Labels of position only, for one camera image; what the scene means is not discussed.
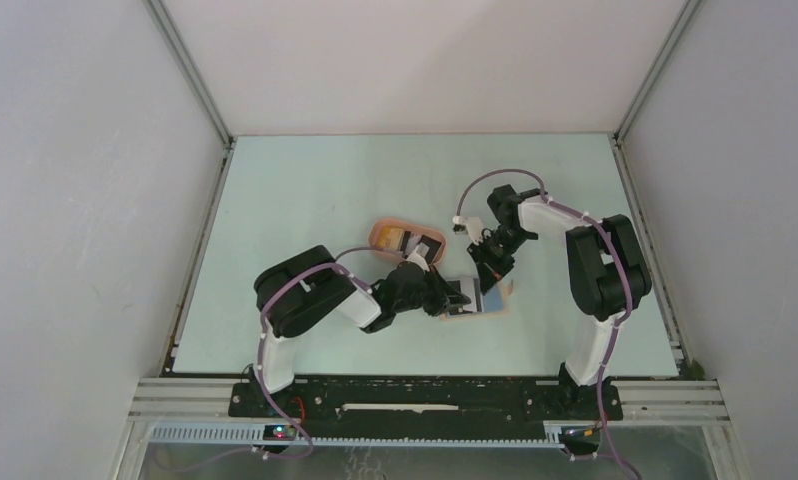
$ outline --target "orange tray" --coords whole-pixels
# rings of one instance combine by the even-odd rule
[[[381,233],[381,231],[386,227],[399,227],[403,230],[411,232],[412,234],[425,235],[429,238],[437,240],[438,242],[441,243],[441,247],[440,250],[437,252],[437,255],[435,255],[434,262],[432,262],[432,265],[436,267],[440,264],[440,261],[443,260],[443,255],[446,254],[446,237],[442,233],[433,228],[423,227],[421,225],[415,225],[413,223],[399,220],[398,218],[387,217],[387,218],[382,218],[379,221],[375,222],[375,225],[373,225],[372,230],[370,230],[370,237],[368,240],[369,245],[371,247],[376,246],[376,242],[378,242],[379,233]],[[392,253],[373,250],[373,254],[381,258],[384,258],[385,260],[391,260],[395,263],[399,263],[400,261],[402,261],[401,256],[394,255]]]

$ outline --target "wall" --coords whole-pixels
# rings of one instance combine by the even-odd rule
[[[798,0],[706,2],[625,144],[753,478],[798,478]]]
[[[684,0],[166,4],[245,135],[610,132]]]
[[[0,478],[105,478],[221,145],[142,2],[0,0]]]

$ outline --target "floor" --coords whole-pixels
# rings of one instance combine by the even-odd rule
[[[447,278],[473,275],[468,239],[451,232],[464,188],[500,168],[544,178],[556,200],[596,218],[631,216],[608,139],[601,134],[240,137],[180,337],[173,370],[237,373],[254,361],[259,334],[252,284],[266,268],[317,244],[334,254],[364,245],[373,223],[392,216],[442,231]],[[466,215],[496,223],[485,204],[511,183],[487,179],[469,194]],[[305,335],[297,373],[376,375],[555,375],[582,315],[569,292],[562,245],[528,242],[509,275],[508,314],[441,321],[397,317],[373,335],[332,314]],[[372,283],[392,264],[369,252],[343,258]],[[677,374],[654,294],[622,331],[612,375]]]

